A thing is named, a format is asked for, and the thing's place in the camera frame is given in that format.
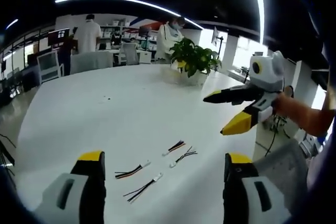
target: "person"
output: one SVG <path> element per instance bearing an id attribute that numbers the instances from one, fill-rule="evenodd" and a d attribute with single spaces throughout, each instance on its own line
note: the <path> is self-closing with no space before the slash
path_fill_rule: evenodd
<path id="1" fill-rule="evenodd" d="M 335 97 L 332 95 L 331 88 L 328 87 L 321 110 L 312 109 L 285 93 L 286 91 L 282 92 L 275 100 L 276 113 L 288 117 L 310 135 L 316 137 L 325 135 L 335 115 L 335 107 L 332 106 Z M 307 174 L 308 189 L 312 188 L 316 182 L 329 147 L 330 142 L 328 141 L 323 151 L 310 161 Z"/>
<path id="2" fill-rule="evenodd" d="M 77 48 L 77 41 L 74 40 L 78 27 L 74 27 L 72 30 L 72 35 L 66 38 L 63 42 L 63 45 L 59 49 L 59 62 L 64 65 L 64 76 L 70 75 L 70 57 L 71 50 Z"/>
<path id="3" fill-rule="evenodd" d="M 120 30 L 115 30 L 111 36 L 111 45 L 113 46 L 120 46 L 121 45 L 121 35 Z"/>
<path id="4" fill-rule="evenodd" d="M 100 37 L 100 26 L 94 22 L 94 14 L 89 14 L 86 16 L 85 24 L 78 27 L 74 37 L 78 41 L 78 53 L 95 52 Z"/>
<path id="5" fill-rule="evenodd" d="M 174 17 L 169 22 L 160 26 L 159 33 L 157 35 L 157 49 L 155 58 L 164 59 L 166 62 L 170 62 L 171 54 L 170 49 L 183 39 L 183 35 L 180 30 L 185 25 L 185 19 L 183 17 Z"/>

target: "floor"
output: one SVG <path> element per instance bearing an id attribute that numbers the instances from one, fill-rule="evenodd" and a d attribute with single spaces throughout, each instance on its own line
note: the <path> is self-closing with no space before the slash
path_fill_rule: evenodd
<path id="1" fill-rule="evenodd" d="M 26 93 L 17 95 L 8 106 L 0 109 L 0 133 L 9 137 L 9 139 L 11 139 L 15 145 L 17 145 L 17 139 L 22 121 L 37 90 L 38 88 L 34 88 Z M 253 161 L 257 161 L 264 157 L 267 149 L 270 147 L 273 135 L 274 133 L 265 130 L 263 125 L 257 125 L 257 137 Z M 1 138 L 1 141 L 15 159 L 15 147 L 3 137 Z M 288 143 L 288 141 L 290 140 L 280 132 L 276 135 L 270 152 L 273 152 L 274 150 Z"/>
<path id="2" fill-rule="evenodd" d="M 33 88 L 26 93 L 17 95 L 9 105 L 0 109 L 0 134 L 7 136 L 14 145 L 17 145 L 22 121 L 37 90 L 38 88 Z M 15 147 L 3 137 L 0 140 L 15 159 Z"/>

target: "desk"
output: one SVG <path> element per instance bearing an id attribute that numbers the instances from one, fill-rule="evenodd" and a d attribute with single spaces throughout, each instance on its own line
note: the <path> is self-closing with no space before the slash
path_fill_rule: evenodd
<path id="1" fill-rule="evenodd" d="M 162 65 L 98 69 L 44 83 L 37 91 L 18 137 L 16 183 L 28 209 L 61 173 L 70 172 L 84 152 L 106 156 L 105 223 L 223 223 L 224 153 L 253 156 L 256 128 L 242 135 L 219 131 L 248 103 L 209 104 L 203 97 L 239 85 L 211 73 L 203 88 L 168 84 Z M 179 140 L 187 146 L 166 157 Z M 197 155 L 173 169 L 169 164 L 193 145 Z M 139 173 L 116 180 L 117 170 Z M 123 194 L 136 190 L 159 172 L 163 177 L 133 204 Z"/>

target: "gray chair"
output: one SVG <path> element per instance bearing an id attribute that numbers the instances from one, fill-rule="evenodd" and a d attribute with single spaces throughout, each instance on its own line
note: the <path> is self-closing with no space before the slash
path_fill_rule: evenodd
<path id="1" fill-rule="evenodd" d="M 136 43 L 123 43 L 120 48 L 120 54 L 124 54 L 126 57 L 127 65 L 138 65 L 139 56 L 136 52 Z"/>
<path id="2" fill-rule="evenodd" d="M 295 212 L 307 194 L 308 167 L 296 140 L 254 162 L 260 176 L 266 176 L 285 196 L 286 208 Z"/>
<path id="3" fill-rule="evenodd" d="M 86 52 L 71 56 L 71 74 L 113 67 L 113 54 L 108 51 Z"/>
<path id="4" fill-rule="evenodd" d="M 37 57 L 40 84 L 64 75 L 64 66 L 59 64 L 57 51 L 51 51 Z"/>

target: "face mask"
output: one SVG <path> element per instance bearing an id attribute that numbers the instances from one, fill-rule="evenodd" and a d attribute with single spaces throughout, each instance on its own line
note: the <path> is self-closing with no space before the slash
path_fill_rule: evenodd
<path id="1" fill-rule="evenodd" d="M 181 30 L 181 29 L 182 29 L 182 26 L 180 26 L 178 23 L 174 23 L 174 24 L 172 25 L 172 27 L 173 27 L 174 29 L 176 29 L 176 30 Z"/>

